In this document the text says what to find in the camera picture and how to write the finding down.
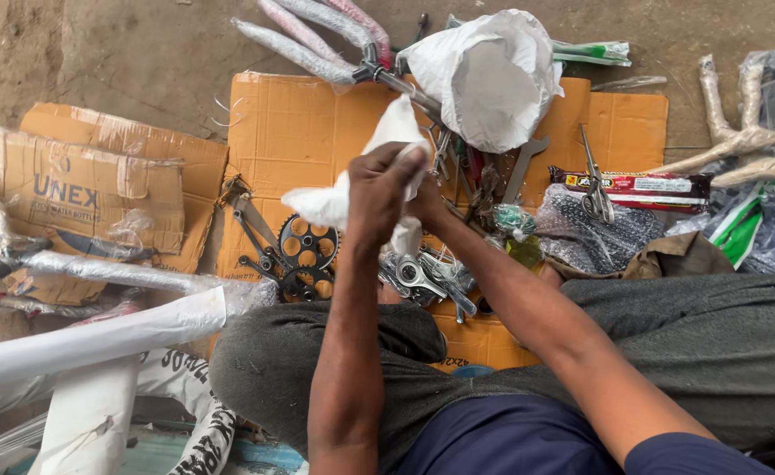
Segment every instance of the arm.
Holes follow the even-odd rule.
[[[569,390],[620,466],[655,435],[715,438],[634,369],[580,307],[445,211],[433,181],[410,210],[469,267],[501,322]]]
[[[426,158],[405,144],[387,144],[349,165],[349,226],[338,260],[331,310],[311,381],[308,411],[310,470],[376,473],[384,401],[378,347],[378,252],[393,233],[403,187]]]

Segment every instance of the hand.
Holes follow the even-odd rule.
[[[425,231],[436,234],[440,223],[451,213],[445,209],[443,197],[437,189],[437,180],[429,173],[417,190],[417,197],[408,202],[408,213],[423,223]]]
[[[405,186],[428,159],[416,148],[394,163],[407,144],[391,142],[349,164],[347,245],[375,252],[390,240],[404,205]]]

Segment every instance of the man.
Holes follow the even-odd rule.
[[[559,290],[446,212],[428,177],[408,211],[545,363],[456,378],[426,364],[445,357],[430,315],[377,304],[379,248],[426,160],[414,151],[393,163],[403,146],[349,166],[331,307],[258,309],[219,338],[211,381],[224,404],[315,474],[773,473],[719,439],[775,438],[775,275]]]

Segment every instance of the dirt floor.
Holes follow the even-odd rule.
[[[775,0],[360,0],[397,45],[409,42],[419,14],[430,31],[449,13],[461,19],[521,8],[537,16],[551,38],[572,43],[628,40],[631,68],[571,63],[564,75],[595,83],[635,75],[668,83],[633,90],[670,100],[666,160],[709,148],[698,83],[698,59],[712,53],[728,120],[738,125],[738,66],[749,51],[775,48]],[[0,0],[0,124],[15,128],[34,102],[64,102],[172,128],[225,143],[226,104],[233,74],[244,70],[303,73],[243,37],[233,16],[272,26],[253,0]],[[317,30],[347,59],[360,54]],[[201,271],[213,273],[222,223],[216,220]],[[38,330],[22,315],[0,318],[0,340]]]

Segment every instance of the gray pants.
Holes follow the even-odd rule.
[[[775,275],[569,281],[561,291],[640,372],[724,443],[775,438]],[[328,303],[259,308],[234,321],[211,359],[215,394],[307,458],[308,400]],[[394,471],[425,424],[467,397],[540,394],[575,405],[548,368],[456,378],[434,319],[412,304],[380,308],[385,407],[381,473]]]

